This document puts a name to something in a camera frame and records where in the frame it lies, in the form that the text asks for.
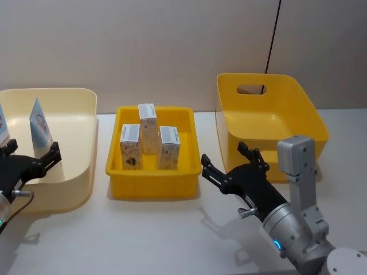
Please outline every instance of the small box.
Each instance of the small box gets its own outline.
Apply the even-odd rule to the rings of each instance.
[[[158,169],[177,169],[179,147],[178,131],[176,127],[160,126],[160,145],[158,152]]]
[[[158,152],[158,126],[154,104],[139,104],[140,128],[144,154]]]
[[[122,167],[125,170],[142,168],[142,146],[139,124],[123,124],[120,139]]]

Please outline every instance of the blue led light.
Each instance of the blue led light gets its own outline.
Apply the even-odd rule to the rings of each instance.
[[[280,245],[280,243],[277,240],[273,239],[273,242],[275,243],[276,248],[278,248],[278,250],[282,249],[282,246]]]

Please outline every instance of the white wall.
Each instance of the white wall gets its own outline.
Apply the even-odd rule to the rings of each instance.
[[[283,0],[268,73],[295,77],[318,108],[367,108],[367,1]]]
[[[211,111],[217,74],[264,72],[277,6],[2,0],[0,89],[85,87],[97,93],[99,112],[142,102]]]

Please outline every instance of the white table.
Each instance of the white table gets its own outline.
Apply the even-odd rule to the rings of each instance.
[[[329,240],[367,250],[367,109],[319,113],[331,136],[319,159],[323,180],[317,184]],[[297,274],[279,258],[256,218],[237,217],[242,201],[201,177],[194,200],[109,199],[104,168],[115,115],[98,117],[91,198],[70,213],[13,220],[0,235],[1,275]],[[200,153],[223,169],[214,113],[196,113],[195,121]],[[287,185],[276,187],[289,199]]]

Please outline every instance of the black cable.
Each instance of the black cable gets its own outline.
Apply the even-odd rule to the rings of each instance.
[[[33,201],[33,199],[34,199],[34,192],[33,191],[31,191],[30,192],[31,193],[31,196],[30,196],[30,199],[29,199],[29,201],[25,204],[25,205],[23,205],[21,208],[19,208],[18,210],[17,210],[17,212],[15,212],[13,215],[11,215],[11,217],[6,221],[6,223],[9,223],[16,215],[18,215],[24,208],[26,208],[27,206],[29,206],[30,205],[30,203]]]
[[[275,31],[276,31],[276,26],[278,24],[279,11],[280,11],[281,4],[282,4],[282,0],[279,0],[278,10],[276,12],[276,17],[275,17],[275,23],[274,23],[274,29],[273,29],[273,36],[271,37],[271,43],[270,43],[270,48],[269,48],[268,61],[266,62],[265,73],[268,73],[268,68],[269,68],[269,63],[270,63],[270,56],[271,56],[271,50],[273,48]],[[263,94],[263,93],[264,93],[264,86],[261,88],[261,94]]]

